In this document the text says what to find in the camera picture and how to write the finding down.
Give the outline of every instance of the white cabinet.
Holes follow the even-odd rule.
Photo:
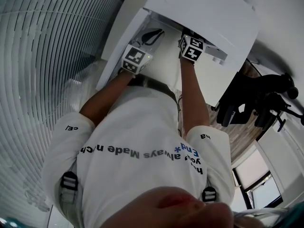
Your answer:
[[[117,71],[115,68],[119,67],[120,57],[130,40],[139,30],[148,27],[162,28],[165,37],[153,62],[142,73],[179,90],[178,40],[183,27],[195,31],[228,55],[223,65],[203,55],[195,66],[205,100],[213,106],[242,67],[258,33],[257,17],[243,0],[148,0],[117,43],[97,90]]]

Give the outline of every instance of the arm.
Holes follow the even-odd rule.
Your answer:
[[[79,113],[67,114],[56,123],[41,174],[44,191],[54,204],[59,203],[58,187],[62,175],[75,163],[94,129],[94,124]]]
[[[133,76],[132,73],[124,70],[106,87],[91,97],[79,113],[90,119],[95,126],[100,124]]]
[[[195,126],[209,126],[209,113],[193,64],[181,57],[183,123],[186,134]]]
[[[207,164],[207,179],[217,192],[216,202],[231,204],[234,197],[229,136],[208,126],[192,128],[186,141]]]

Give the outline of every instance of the window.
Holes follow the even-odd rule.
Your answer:
[[[236,185],[231,204],[233,211],[273,208],[283,202],[276,182],[255,146],[251,148],[251,154],[233,169],[233,177]]]

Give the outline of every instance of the person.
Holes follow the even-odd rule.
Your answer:
[[[185,140],[175,97],[156,83],[134,86],[124,70],[56,124],[42,183],[55,203],[76,161],[86,228],[233,227],[229,137],[209,126],[192,62],[181,57],[180,67]],[[202,202],[208,185],[211,204]]]

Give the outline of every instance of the wrist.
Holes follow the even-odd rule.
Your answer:
[[[122,77],[125,77],[125,78],[129,78],[130,80],[132,78],[135,78],[135,74],[129,72],[128,70],[125,70],[123,68],[121,68],[121,70],[118,72],[118,75],[122,76]]]
[[[184,57],[180,57],[180,65],[183,66],[191,66],[193,67],[194,66],[194,62],[187,59],[187,58],[184,58]]]

